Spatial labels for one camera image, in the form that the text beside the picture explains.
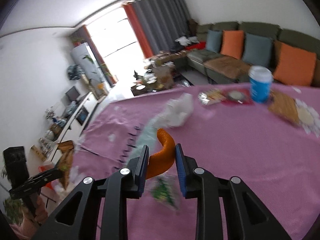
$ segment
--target window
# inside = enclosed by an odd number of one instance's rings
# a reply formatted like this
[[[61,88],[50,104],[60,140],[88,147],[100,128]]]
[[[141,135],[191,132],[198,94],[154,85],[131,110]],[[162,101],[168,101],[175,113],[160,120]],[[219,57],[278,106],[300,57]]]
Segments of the window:
[[[109,70],[120,81],[133,81],[134,71],[143,71],[144,56],[123,8],[95,20],[87,29]]]

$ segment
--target refrigerator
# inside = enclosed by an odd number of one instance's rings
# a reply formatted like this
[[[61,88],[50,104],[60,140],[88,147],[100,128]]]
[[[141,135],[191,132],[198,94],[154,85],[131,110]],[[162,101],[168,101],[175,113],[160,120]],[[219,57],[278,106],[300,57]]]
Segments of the refrigerator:
[[[85,42],[73,48],[71,51],[71,56],[74,62],[82,67],[87,79],[90,82],[90,85],[94,87],[98,96],[103,95],[103,92],[97,87],[97,85],[101,82],[104,82],[105,84],[107,82],[88,43]]]

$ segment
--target white cup lid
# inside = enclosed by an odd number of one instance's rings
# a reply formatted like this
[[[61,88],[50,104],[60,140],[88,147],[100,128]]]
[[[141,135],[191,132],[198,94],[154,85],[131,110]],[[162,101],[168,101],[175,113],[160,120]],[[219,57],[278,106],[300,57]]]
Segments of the white cup lid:
[[[252,66],[249,70],[249,77],[261,83],[270,83],[273,81],[271,71],[262,66]]]

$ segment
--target orange foam toy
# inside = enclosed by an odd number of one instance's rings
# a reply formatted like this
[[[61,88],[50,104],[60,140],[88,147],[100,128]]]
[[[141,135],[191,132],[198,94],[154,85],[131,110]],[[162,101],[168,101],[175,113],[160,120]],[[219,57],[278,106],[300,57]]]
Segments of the orange foam toy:
[[[146,179],[150,179],[166,172],[174,164],[174,139],[162,128],[158,129],[157,137],[163,147],[160,152],[157,152],[150,156]]]

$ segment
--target sofa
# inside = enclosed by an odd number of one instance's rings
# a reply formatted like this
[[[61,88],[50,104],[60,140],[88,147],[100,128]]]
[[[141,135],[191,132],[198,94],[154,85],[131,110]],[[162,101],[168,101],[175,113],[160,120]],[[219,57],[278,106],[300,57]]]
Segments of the sofa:
[[[280,49],[277,46],[277,41],[316,53],[317,64],[311,86],[320,87],[320,40],[297,31],[281,29],[279,25],[269,23],[220,22],[198,25],[197,38],[200,42],[207,40],[209,30],[242,30],[245,35],[253,34],[272,39],[273,48],[267,67],[272,73],[279,61]],[[187,61],[192,70],[197,70],[207,76],[209,83],[229,84],[249,81],[248,71],[252,64],[248,64],[241,59],[235,59],[207,49],[196,49],[187,54]]]

